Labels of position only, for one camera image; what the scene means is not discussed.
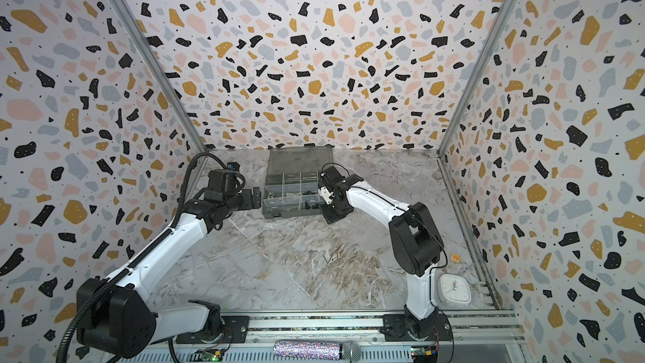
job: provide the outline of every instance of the pink speckle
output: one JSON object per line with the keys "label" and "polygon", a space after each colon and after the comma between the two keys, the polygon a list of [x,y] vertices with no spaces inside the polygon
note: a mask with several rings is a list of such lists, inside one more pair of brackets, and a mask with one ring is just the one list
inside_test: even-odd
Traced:
{"label": "pink speckle", "polygon": [[591,59],[588,59],[587,61],[585,61],[585,63],[583,63],[583,70],[587,73],[591,72],[595,68],[596,68],[596,63]]}
{"label": "pink speckle", "polygon": [[29,223],[29,211],[26,209],[20,209],[18,211],[18,227],[23,228],[26,227],[27,224]]}
{"label": "pink speckle", "polygon": [[70,184],[67,184],[65,189],[62,190],[63,197],[66,197],[67,195],[78,195],[79,193],[81,193],[81,189]]}
{"label": "pink speckle", "polygon": [[524,55],[526,54],[526,47],[524,46],[523,42],[518,42],[513,46],[513,63],[514,64],[519,64],[523,59]]}
{"label": "pink speckle", "polygon": [[53,13],[44,5],[40,5],[40,12],[43,16],[51,20],[52,23],[58,24],[58,18],[56,18],[56,16],[54,16]]}
{"label": "pink speckle", "polygon": [[76,33],[74,32],[73,29],[71,28],[66,28],[62,30],[62,34],[67,38],[68,40],[74,40],[76,39]]}
{"label": "pink speckle", "polygon": [[345,13],[338,19],[338,24],[341,25],[341,28],[343,28],[343,31],[345,31],[348,34],[351,34],[354,32],[356,21],[352,16]]}
{"label": "pink speckle", "polygon": [[593,219],[585,223],[585,225],[583,226],[583,234],[585,235],[585,237],[587,238],[592,237],[593,232],[595,231],[595,229],[593,228],[595,225],[596,225],[596,221]]}
{"label": "pink speckle", "polygon": [[43,117],[43,113],[33,101],[23,98],[7,101],[6,112],[13,119],[23,121],[35,122]]}
{"label": "pink speckle", "polygon": [[47,176],[44,174],[44,169],[34,168],[32,173],[29,174],[29,184],[38,188],[41,191],[47,190]]}
{"label": "pink speckle", "polygon": [[31,234],[16,234],[15,240],[18,242],[18,244],[31,244],[34,242],[34,236]]}
{"label": "pink speckle", "polygon": [[511,164],[510,169],[511,171],[519,171],[522,173],[526,173],[529,170],[529,166],[524,160],[516,160],[514,163]]}
{"label": "pink speckle", "polygon": [[589,187],[587,188],[587,193],[589,194],[590,197],[595,197],[598,195],[598,182],[592,182]]}
{"label": "pink speckle", "polygon": [[583,176],[583,169],[575,164],[570,164],[567,168],[562,170],[563,178],[580,178]]}
{"label": "pink speckle", "polygon": [[206,23],[201,17],[190,14],[188,18],[186,18],[186,23],[198,33],[206,34]]}
{"label": "pink speckle", "polygon": [[36,256],[49,264],[56,261],[56,251],[53,248],[52,233],[44,233],[36,246]]}

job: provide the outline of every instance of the sparkly cylinder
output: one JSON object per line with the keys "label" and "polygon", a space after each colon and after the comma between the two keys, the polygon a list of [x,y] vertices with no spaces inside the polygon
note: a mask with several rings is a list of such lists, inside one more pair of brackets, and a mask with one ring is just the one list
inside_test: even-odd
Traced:
{"label": "sparkly cylinder", "polygon": [[340,360],[341,344],[279,340],[273,347],[273,353],[277,356],[298,357],[300,359]]}

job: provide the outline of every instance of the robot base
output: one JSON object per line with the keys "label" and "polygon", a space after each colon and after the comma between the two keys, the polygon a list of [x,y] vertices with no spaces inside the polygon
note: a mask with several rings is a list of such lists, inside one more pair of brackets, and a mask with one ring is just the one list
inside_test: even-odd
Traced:
{"label": "robot base", "polygon": [[405,308],[405,314],[383,316],[381,333],[385,335],[386,342],[435,342],[435,330],[439,334],[439,340],[452,340],[452,327],[444,313],[434,310],[430,316],[420,320]]}

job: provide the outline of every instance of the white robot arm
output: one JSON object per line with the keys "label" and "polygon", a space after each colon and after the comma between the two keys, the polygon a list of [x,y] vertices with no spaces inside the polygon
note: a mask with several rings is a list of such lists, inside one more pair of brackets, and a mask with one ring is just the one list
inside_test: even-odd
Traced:
{"label": "white robot arm", "polygon": [[[260,207],[259,188],[241,190],[244,177],[238,169],[236,163],[230,163],[226,169],[211,171],[208,187],[184,205],[180,199],[182,207],[172,224],[148,246],[106,279],[91,278],[79,288],[77,305],[83,307],[70,327],[77,327],[80,343],[131,358],[150,343],[175,335],[198,333],[198,337],[212,340],[222,334],[220,308],[216,304],[191,300],[190,306],[153,313],[145,300],[193,244],[211,230],[220,230],[223,220],[233,212]],[[407,276],[407,332],[419,340],[425,339],[434,323],[431,271],[443,249],[428,209],[421,203],[410,206],[394,200],[361,177],[355,174],[345,177],[333,166],[320,177],[323,184],[318,193],[325,200],[321,209],[328,223],[344,218],[357,207],[390,230],[395,258]],[[417,231],[413,234],[410,227]],[[92,305],[85,309],[87,303]],[[60,350],[66,352],[64,342],[65,337]],[[67,353],[64,358],[59,353],[59,357],[57,363],[65,362]]]}

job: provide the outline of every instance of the mounting plate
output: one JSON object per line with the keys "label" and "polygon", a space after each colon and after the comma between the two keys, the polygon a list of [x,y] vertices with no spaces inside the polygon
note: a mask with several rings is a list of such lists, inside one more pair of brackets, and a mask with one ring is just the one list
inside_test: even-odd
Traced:
{"label": "mounting plate", "polygon": [[[437,330],[439,340],[452,340],[452,327],[448,325],[449,329],[447,329],[447,324],[447,316],[444,313],[437,311],[437,319],[432,327]],[[383,315],[383,327],[381,328],[381,333],[385,335],[386,342],[418,342],[417,339],[407,333],[405,315],[403,314]],[[433,335],[431,335],[426,340],[429,343],[433,343],[436,341],[436,338],[433,338]]]}

